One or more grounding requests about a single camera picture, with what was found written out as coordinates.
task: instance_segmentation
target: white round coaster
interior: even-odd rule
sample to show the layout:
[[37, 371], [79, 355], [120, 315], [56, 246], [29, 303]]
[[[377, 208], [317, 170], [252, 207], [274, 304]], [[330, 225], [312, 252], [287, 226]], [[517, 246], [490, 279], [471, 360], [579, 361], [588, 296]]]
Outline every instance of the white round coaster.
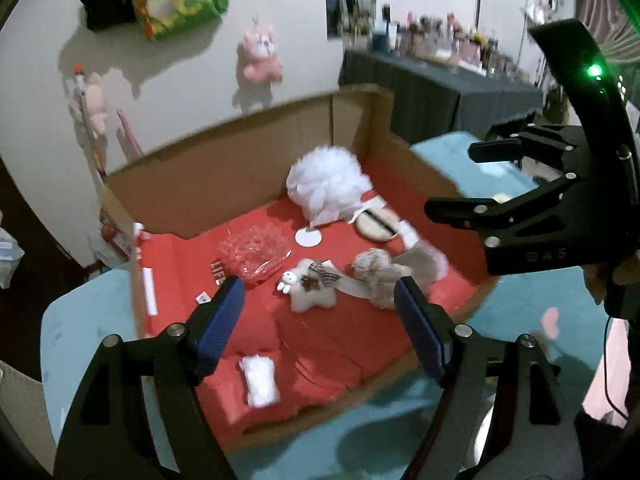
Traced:
[[302, 247], [315, 247], [322, 241], [322, 233], [318, 229], [303, 227], [296, 231], [296, 243]]

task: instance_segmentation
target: hanging plush toy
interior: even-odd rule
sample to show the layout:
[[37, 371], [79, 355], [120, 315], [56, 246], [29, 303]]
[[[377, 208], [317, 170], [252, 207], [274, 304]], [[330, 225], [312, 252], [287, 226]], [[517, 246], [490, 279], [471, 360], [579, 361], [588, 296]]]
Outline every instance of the hanging plush toy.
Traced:
[[280, 83], [282, 63], [278, 57], [273, 31], [246, 34], [241, 43], [241, 52], [247, 65], [242, 70], [244, 77], [252, 83]]
[[107, 108], [104, 103], [104, 95], [100, 88], [102, 78], [97, 73], [91, 73], [86, 79], [84, 88], [84, 104], [90, 126], [94, 134], [103, 135], [107, 120]]

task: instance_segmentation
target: blue gripper pad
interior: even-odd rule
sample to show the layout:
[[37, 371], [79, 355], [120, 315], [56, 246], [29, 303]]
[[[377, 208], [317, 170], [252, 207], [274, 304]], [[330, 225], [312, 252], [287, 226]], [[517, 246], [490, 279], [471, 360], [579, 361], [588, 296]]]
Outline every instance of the blue gripper pad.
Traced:
[[394, 303], [422, 368], [440, 384], [452, 359], [455, 325], [441, 306], [427, 302], [413, 278], [396, 282]]
[[195, 352], [198, 382], [216, 370], [244, 307], [244, 283], [229, 276], [209, 303], [199, 305], [187, 321], [188, 345]]

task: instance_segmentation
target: white loofah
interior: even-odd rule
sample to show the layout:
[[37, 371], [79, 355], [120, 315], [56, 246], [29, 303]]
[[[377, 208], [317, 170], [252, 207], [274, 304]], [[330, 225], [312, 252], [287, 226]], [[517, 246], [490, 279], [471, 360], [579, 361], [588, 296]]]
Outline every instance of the white loofah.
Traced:
[[315, 228], [339, 219], [351, 219], [363, 193], [372, 189], [353, 153], [340, 146], [320, 146], [291, 167], [289, 198], [298, 204]]

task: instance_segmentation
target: black cable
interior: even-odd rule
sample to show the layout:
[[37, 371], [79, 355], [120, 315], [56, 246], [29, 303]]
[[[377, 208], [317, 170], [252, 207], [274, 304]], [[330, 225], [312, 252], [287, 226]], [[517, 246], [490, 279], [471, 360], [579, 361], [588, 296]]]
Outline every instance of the black cable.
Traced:
[[611, 323], [611, 316], [609, 316], [609, 319], [607, 319], [607, 323], [604, 326], [604, 344], [602, 347], [602, 360], [604, 364], [604, 396], [607, 397], [607, 402], [614, 410], [616, 410], [616, 413], [622, 418], [624, 418], [625, 420], [628, 420], [628, 415], [625, 415], [624, 413], [622, 413], [622, 411], [619, 410], [618, 407], [610, 399], [609, 389], [607, 388], [607, 336], [609, 335], [610, 323]]

